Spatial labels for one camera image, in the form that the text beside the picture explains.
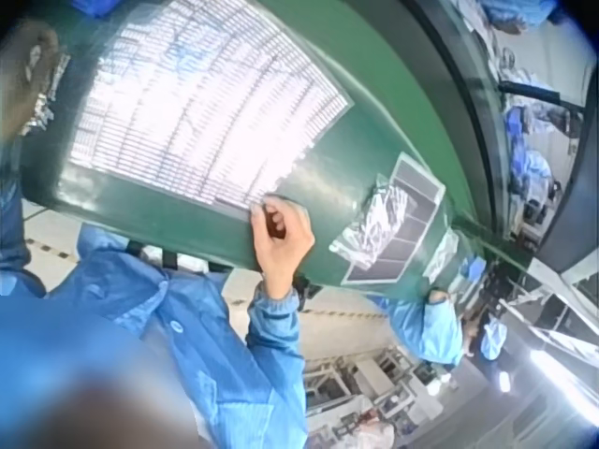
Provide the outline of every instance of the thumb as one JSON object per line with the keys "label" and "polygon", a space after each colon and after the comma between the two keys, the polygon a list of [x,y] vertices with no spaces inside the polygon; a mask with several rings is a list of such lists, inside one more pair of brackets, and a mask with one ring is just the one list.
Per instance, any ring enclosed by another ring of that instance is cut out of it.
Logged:
{"label": "thumb", "polygon": [[265,249],[270,245],[269,230],[266,227],[266,215],[262,207],[252,205],[252,230],[254,231],[254,246],[256,250]]}

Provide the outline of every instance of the white gridded sheet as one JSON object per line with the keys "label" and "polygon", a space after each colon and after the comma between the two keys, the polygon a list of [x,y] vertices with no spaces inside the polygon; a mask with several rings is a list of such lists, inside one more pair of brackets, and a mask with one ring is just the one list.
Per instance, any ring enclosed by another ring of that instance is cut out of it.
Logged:
{"label": "white gridded sheet", "polygon": [[176,0],[101,58],[71,161],[191,200],[247,208],[349,108],[243,0]]}

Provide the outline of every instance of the beige tiled floor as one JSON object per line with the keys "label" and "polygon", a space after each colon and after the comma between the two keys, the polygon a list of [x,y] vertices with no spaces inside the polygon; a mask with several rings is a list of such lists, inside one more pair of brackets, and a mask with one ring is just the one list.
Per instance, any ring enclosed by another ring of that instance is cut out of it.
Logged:
{"label": "beige tiled floor", "polygon": [[[40,210],[37,205],[23,202],[25,219]],[[76,253],[80,226],[81,223],[77,220],[47,210],[25,222],[25,236],[55,250]],[[36,247],[31,248],[31,254],[32,262],[28,268],[44,282],[48,290],[60,284],[75,267],[73,262]],[[236,269],[223,292],[229,303],[232,303],[231,325],[242,338],[245,337],[249,325],[247,305],[259,281],[258,273]],[[314,311],[379,312],[362,294],[342,288],[323,289],[314,299],[307,302],[306,308]],[[381,318],[301,314],[299,325],[300,348],[307,359],[363,353],[395,342],[387,320]]]}

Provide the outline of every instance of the green table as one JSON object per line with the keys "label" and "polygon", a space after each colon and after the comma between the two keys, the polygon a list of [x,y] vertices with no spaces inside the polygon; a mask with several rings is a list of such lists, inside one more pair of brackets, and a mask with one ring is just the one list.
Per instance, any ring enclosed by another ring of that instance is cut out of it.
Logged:
{"label": "green table", "polygon": [[[389,176],[399,154],[407,152],[446,186],[445,199],[399,282],[356,288],[393,297],[426,290],[429,286],[421,274],[446,223],[456,215],[476,220],[460,160],[431,102],[386,41],[344,3],[261,3],[317,49],[320,62],[354,101],[278,190],[311,213],[316,244],[300,271],[316,284],[340,284],[348,263],[329,251],[330,243],[355,218],[356,205],[367,198],[377,174]],[[125,2],[105,21],[86,18],[69,7],[40,10],[39,15],[58,30],[73,59],[58,92],[60,110],[55,121],[47,132],[25,139],[25,196],[147,244],[256,268],[247,223],[67,160],[80,99],[91,80],[91,75],[84,75],[92,73],[86,72],[89,67],[84,60],[99,54],[131,6]],[[448,285],[463,257],[475,249],[462,236],[458,253],[437,283]]]}

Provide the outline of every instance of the jacket button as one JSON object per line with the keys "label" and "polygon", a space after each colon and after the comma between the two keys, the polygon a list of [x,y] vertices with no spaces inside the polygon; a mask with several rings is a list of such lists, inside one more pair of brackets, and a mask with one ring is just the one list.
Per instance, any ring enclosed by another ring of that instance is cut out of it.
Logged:
{"label": "jacket button", "polygon": [[170,322],[170,327],[172,328],[172,330],[174,330],[178,334],[182,334],[183,333],[183,326],[181,326],[181,323],[179,323],[178,321],[174,321],[174,320],[171,321]]}

